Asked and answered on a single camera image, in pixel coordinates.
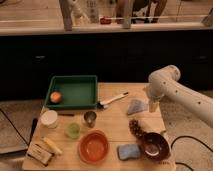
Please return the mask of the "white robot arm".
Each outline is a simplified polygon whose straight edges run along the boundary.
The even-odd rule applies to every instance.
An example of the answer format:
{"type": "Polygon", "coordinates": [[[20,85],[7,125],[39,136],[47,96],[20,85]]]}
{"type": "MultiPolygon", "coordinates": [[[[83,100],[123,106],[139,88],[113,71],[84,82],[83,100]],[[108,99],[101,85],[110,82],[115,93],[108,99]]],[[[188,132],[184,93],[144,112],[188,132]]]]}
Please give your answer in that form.
{"type": "Polygon", "coordinates": [[[175,65],[153,71],[148,76],[147,97],[160,101],[163,96],[168,96],[213,128],[213,98],[183,86],[178,82],[180,77],[181,72],[175,65]]]}

